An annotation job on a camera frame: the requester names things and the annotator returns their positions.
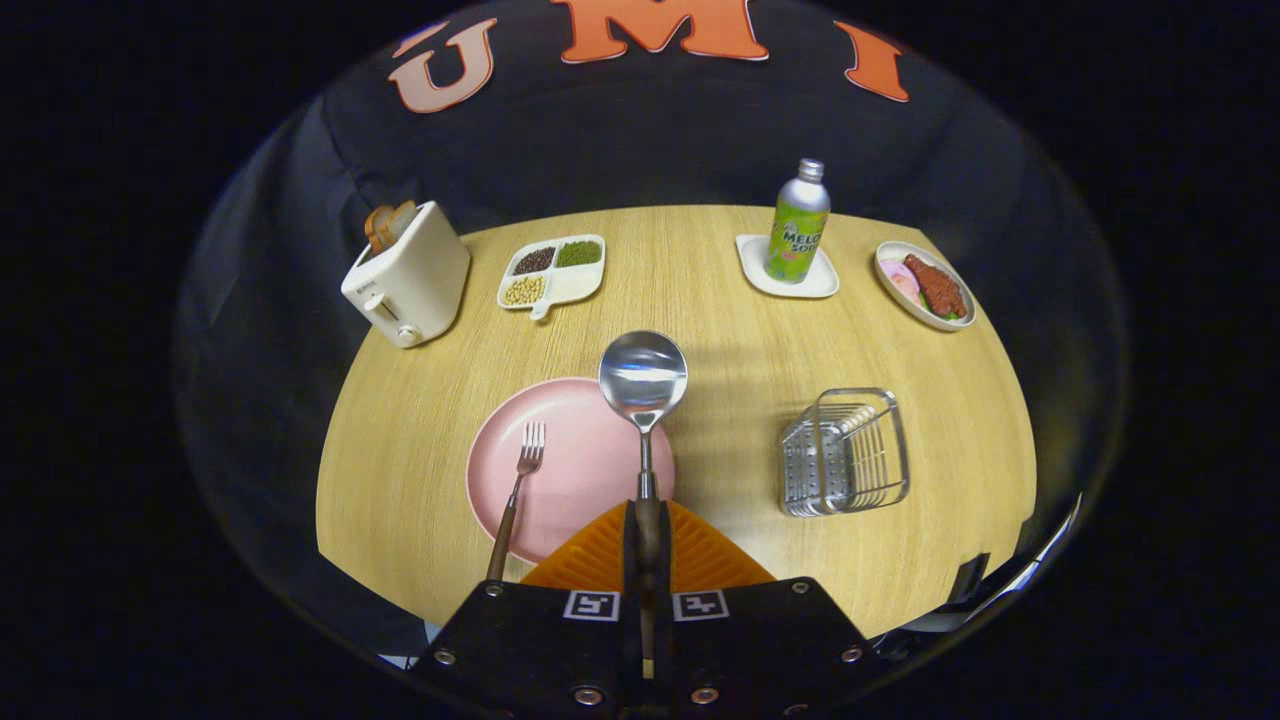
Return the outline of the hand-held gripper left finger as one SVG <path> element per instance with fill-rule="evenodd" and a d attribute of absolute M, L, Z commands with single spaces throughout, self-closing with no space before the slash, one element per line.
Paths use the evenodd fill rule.
<path fill-rule="evenodd" d="M 582 528 L 521 582 L 486 578 L 410 666 L 467 719 L 614 719 L 637 653 L 625 593 L 634 509 Z"/>

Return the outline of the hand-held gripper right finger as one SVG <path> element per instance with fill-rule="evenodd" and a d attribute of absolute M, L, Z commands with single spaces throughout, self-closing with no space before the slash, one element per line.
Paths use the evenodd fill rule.
<path fill-rule="evenodd" d="M 890 678 L 876 651 L 812 577 L 746 585 L 704 579 L 680 592 L 692 556 L 677 538 L 699 533 L 709 571 L 742 569 L 746 556 L 700 518 L 666 503 L 667 594 L 657 602 L 655 716 L 819 719 Z"/>

